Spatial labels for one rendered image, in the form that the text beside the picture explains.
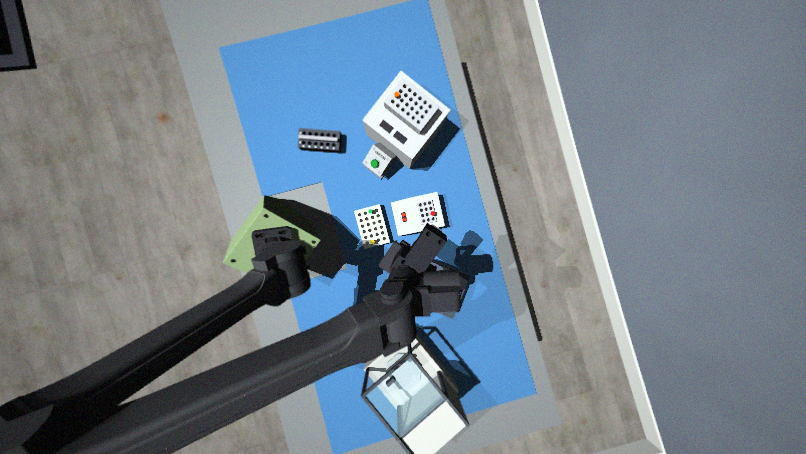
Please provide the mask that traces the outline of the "blue bench mat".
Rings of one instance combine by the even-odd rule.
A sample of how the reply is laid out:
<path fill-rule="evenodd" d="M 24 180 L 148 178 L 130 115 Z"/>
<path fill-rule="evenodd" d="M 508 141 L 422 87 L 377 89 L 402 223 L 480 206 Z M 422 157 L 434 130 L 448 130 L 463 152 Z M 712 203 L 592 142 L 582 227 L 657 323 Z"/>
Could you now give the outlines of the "blue bench mat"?
<path fill-rule="evenodd" d="M 415 317 L 454 378 L 465 414 L 536 394 L 428 0 L 219 47 L 262 197 L 323 183 L 347 269 L 292 298 L 300 332 L 381 290 L 379 263 L 398 236 L 391 202 L 438 192 L 447 243 L 433 261 L 470 276 L 454 319 Z M 380 179 L 363 161 L 363 119 L 404 72 L 450 112 L 411 168 Z M 340 131 L 341 153 L 297 148 L 298 128 Z M 380 204 L 389 243 L 364 249 L 354 211 Z M 392 434 L 361 398 L 365 363 L 314 382 L 333 454 Z"/>

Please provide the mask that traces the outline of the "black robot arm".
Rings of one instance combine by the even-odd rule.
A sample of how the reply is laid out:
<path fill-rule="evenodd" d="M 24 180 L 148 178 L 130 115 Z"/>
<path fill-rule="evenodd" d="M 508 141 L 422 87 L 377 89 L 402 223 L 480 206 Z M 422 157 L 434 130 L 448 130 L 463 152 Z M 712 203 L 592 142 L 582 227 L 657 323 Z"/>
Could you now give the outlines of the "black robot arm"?
<path fill-rule="evenodd" d="M 410 345 L 415 317 L 461 309 L 459 270 L 430 271 L 447 235 L 426 223 L 389 269 L 410 266 L 420 280 L 395 268 L 381 290 L 326 322 L 119 405 L 256 309 L 310 289 L 306 249 L 290 227 L 251 237 L 254 269 L 239 281 L 76 373 L 1 405 L 0 454 L 172 454 L 334 372 Z"/>

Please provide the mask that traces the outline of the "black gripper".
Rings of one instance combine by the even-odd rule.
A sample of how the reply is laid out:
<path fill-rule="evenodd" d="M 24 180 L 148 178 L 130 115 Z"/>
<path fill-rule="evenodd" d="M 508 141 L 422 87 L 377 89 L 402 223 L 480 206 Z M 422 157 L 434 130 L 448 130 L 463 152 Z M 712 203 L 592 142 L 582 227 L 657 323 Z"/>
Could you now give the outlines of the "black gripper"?
<path fill-rule="evenodd" d="M 390 269 L 390 266 L 391 266 L 391 264 L 392 264 L 392 261 L 393 261 L 393 259 L 394 259 L 394 257 L 396 256 L 396 254 L 398 253 L 398 251 L 400 250 L 400 248 L 401 248 L 403 245 L 404 245 L 405 247 L 407 247 L 407 248 L 411 248 L 411 246 L 410 246 L 411 244 L 407 243 L 406 241 L 402 240 L 400 243 L 398 243 L 398 242 L 397 242 L 397 240 L 395 240 L 395 241 L 392 243 L 392 245 L 391 245 L 391 247 L 389 248 L 389 250 L 387 251 L 387 253 L 385 254 L 385 256 L 384 256 L 384 257 L 382 258 L 382 260 L 380 261 L 380 263 L 379 263 L 379 267 L 380 267 L 381 269 L 383 269 L 384 271 L 388 272 L 388 273 L 389 273 L 389 275 L 390 275 L 390 273 L 392 272 L 392 270 L 394 270 L 395 268 L 398 268 L 398 267 L 399 267 L 399 268 L 400 268 L 400 267 L 406 267 L 406 268 L 409 268 L 409 269 L 413 270 L 413 271 L 414 271 L 414 272 L 417 274 L 417 276 L 418 276 L 418 278 L 419 278 L 419 280 L 420 280 L 420 277 L 419 277 L 418 272 L 417 272 L 417 271 L 416 271 L 414 268 L 412 268 L 412 267 L 410 267 L 410 266 L 407 266 L 407 265 L 399 265 L 399 266 L 394 267 L 394 268 L 393 268 L 391 271 L 389 270 L 389 269 Z M 437 266 L 436 266 L 436 265 L 435 265 L 435 266 L 433 266 L 433 265 L 431 264 L 430 271 L 437 271 Z"/>

